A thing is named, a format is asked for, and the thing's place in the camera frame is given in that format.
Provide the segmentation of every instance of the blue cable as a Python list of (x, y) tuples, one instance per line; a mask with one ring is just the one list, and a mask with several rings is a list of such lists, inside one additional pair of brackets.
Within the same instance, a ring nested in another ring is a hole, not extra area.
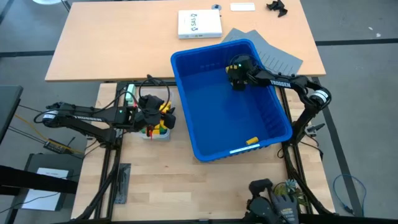
[(360, 183), (360, 184), (362, 185), (362, 187), (363, 187), (363, 189), (364, 189), (364, 191), (365, 191), (365, 194), (363, 195), (363, 199), (362, 199), (362, 215), (363, 215), (363, 217), (365, 217), (365, 212), (364, 212), (365, 198), (366, 198), (366, 187), (365, 187), (365, 185), (364, 185), (358, 178), (356, 178), (356, 177), (354, 177), (354, 176), (352, 176), (352, 175), (349, 175), (349, 174), (340, 174), (340, 175), (338, 175), (338, 176), (335, 178), (335, 180), (333, 181), (333, 191), (334, 191), (334, 193), (335, 193), (337, 199), (340, 201), (341, 204), (343, 204), (344, 209), (345, 209), (347, 212), (349, 212), (349, 213), (351, 213), (351, 214), (353, 214), (353, 215), (354, 215), (354, 211), (353, 211), (351, 208), (349, 208), (349, 206), (347, 206), (346, 204), (343, 203), (343, 201), (340, 199), (340, 197), (338, 196), (338, 194), (337, 194), (337, 192), (336, 192), (335, 184), (336, 184), (336, 180), (337, 180), (339, 177), (351, 177), (352, 179), (355, 179), (356, 181), (358, 181), (358, 183)]

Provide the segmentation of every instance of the wooden tabletop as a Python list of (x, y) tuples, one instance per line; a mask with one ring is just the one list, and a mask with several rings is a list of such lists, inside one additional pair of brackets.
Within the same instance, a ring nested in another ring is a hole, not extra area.
[[(248, 186), (252, 180), (269, 178), (277, 184), (287, 178), (284, 160), (277, 157), (281, 145), (214, 162), (199, 162), (193, 155), (178, 90), (170, 89), (177, 117), (171, 140), (149, 141), (135, 133), (123, 137), (121, 163), (131, 164), (131, 175), (127, 203), (114, 206), (113, 220), (242, 218), (251, 198)], [(107, 105), (115, 92), (115, 83), (102, 84), (96, 107)], [(287, 90), (287, 99), (292, 117), (297, 119), (303, 104), (294, 91)], [(303, 141), (315, 144), (309, 138)], [(334, 211), (319, 152), (303, 144), (298, 146), (308, 186), (327, 209)], [(99, 148), (83, 161), (72, 218), (84, 211), (98, 190), (103, 159), (104, 149)], [(108, 196), (104, 196), (103, 215)]]
[[(253, 2), (255, 11), (233, 12), (231, 2)], [(303, 60), (299, 75), (325, 69), (299, 0), (284, 0), (288, 13), (266, 9), (271, 0), (178, 0), (74, 2), (46, 81), (138, 80), (151, 74), (173, 78), (174, 52), (219, 44), (232, 28), (257, 30), (271, 45)], [(182, 9), (222, 8), (222, 38), (178, 39)]]

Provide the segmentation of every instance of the yellow cable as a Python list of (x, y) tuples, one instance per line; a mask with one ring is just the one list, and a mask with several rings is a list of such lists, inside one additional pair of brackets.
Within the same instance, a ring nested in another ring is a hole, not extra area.
[[(29, 126), (42, 138), (42, 139), (44, 139), (45, 141), (49, 141), (49, 142), (51, 142), (52, 144), (57, 145), (57, 146), (60, 146), (60, 147), (65, 147), (64, 145), (61, 145), (61, 144), (59, 144), (59, 143), (57, 143), (57, 142), (54, 142), (54, 141), (52, 141), (52, 140), (46, 138), (46, 137), (45, 137), (42, 133), (40, 133), (40, 131), (37, 130), (37, 129), (35, 128), (35, 126), (33, 126), (33, 124), (30, 123), (29, 121), (25, 120), (24, 118), (21, 118), (20, 116), (18, 116), (18, 115), (16, 115), (16, 114), (14, 114), (14, 116), (15, 116), (16, 118), (20, 119), (21, 121), (27, 123), (27, 124), (28, 124), (28, 125), (29, 125)], [(71, 147), (68, 147), (68, 146), (66, 146), (66, 148), (67, 148), (69, 151), (82, 154), (82, 152), (79, 151), (79, 150), (72, 149)]]

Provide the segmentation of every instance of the blue plastic bin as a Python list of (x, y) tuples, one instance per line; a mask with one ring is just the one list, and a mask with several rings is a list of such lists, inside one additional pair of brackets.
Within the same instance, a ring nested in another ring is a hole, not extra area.
[[(193, 152), (200, 161), (259, 149), (292, 136), (292, 127), (273, 86), (232, 89), (225, 67), (239, 54), (249, 54), (260, 61), (253, 43), (247, 39), (172, 55)], [(258, 137), (259, 142), (247, 146), (246, 141), (253, 137)]]

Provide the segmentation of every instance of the small white card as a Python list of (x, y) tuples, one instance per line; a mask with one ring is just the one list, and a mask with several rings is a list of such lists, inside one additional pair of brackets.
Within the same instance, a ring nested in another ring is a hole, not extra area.
[[(52, 177), (58, 177), (63, 179), (66, 179), (68, 173), (69, 171), (67, 170), (58, 170), (58, 169), (49, 169), (49, 168), (39, 168), (37, 170), (37, 174), (49, 175)], [(61, 193), (56, 194), (56, 192), (49, 192), (46, 190), (29, 189), (26, 198), (24, 200), (25, 203), (38, 197), (46, 197), (46, 198), (38, 198), (37, 200), (34, 200), (32, 202), (23, 204), (22, 208), (55, 211), (60, 196)]]
[(231, 3), (231, 11), (255, 11), (256, 7), (252, 2)]

